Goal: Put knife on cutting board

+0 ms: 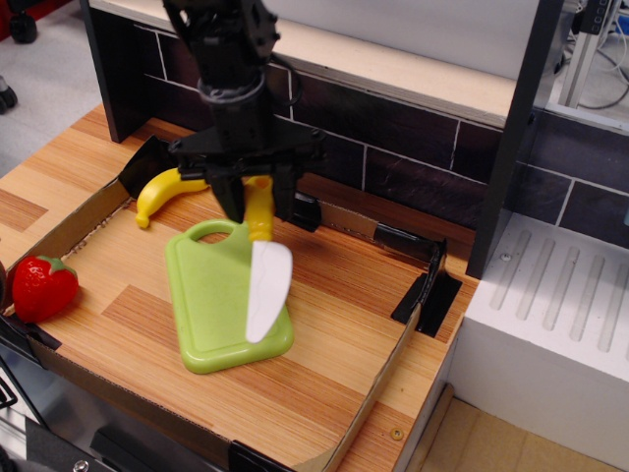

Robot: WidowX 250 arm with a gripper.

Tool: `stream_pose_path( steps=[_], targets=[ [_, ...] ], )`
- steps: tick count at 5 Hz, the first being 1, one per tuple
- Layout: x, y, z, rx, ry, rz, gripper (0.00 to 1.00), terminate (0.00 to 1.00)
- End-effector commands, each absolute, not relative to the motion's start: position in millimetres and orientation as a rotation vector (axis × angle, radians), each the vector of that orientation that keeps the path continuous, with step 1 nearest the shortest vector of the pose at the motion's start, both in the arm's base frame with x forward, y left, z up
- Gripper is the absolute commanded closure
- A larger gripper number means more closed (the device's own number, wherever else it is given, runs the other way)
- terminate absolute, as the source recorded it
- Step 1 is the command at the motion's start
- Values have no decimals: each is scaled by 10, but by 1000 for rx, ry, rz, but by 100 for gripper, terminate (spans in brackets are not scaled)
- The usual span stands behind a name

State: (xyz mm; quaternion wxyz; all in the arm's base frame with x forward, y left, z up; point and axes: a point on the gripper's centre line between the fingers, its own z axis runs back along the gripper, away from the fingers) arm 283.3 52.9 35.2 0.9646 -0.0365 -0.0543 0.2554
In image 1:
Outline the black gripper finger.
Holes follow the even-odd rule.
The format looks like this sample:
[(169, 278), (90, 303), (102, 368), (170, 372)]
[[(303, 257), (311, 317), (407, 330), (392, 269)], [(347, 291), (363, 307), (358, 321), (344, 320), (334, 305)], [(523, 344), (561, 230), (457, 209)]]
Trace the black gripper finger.
[(275, 213), (284, 221), (293, 217), (299, 178), (299, 167), (292, 162), (280, 163), (272, 172)]
[(245, 194), (241, 177), (210, 177), (212, 192), (226, 216), (242, 223), (245, 218)]

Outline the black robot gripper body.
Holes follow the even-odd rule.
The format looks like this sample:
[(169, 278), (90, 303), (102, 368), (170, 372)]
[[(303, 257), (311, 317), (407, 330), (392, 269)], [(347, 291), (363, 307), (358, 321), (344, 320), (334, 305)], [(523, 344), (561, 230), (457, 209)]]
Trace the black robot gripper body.
[(200, 82), (199, 93), (213, 125), (173, 141), (168, 148), (178, 159), (183, 178), (287, 173), (281, 187), (288, 189), (325, 161), (325, 133), (276, 117), (265, 81), (238, 88)]

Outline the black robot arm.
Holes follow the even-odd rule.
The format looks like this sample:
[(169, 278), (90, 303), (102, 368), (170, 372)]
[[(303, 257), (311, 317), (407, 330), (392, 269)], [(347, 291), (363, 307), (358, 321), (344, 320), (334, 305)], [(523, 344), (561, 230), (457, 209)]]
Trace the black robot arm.
[(166, 1), (195, 59), (198, 91), (213, 124), (173, 142), (183, 179), (210, 185), (226, 215), (245, 218), (244, 180), (272, 179), (275, 214), (293, 219), (299, 179), (324, 159), (324, 132), (275, 116), (265, 68), (277, 61), (277, 18), (260, 1)]

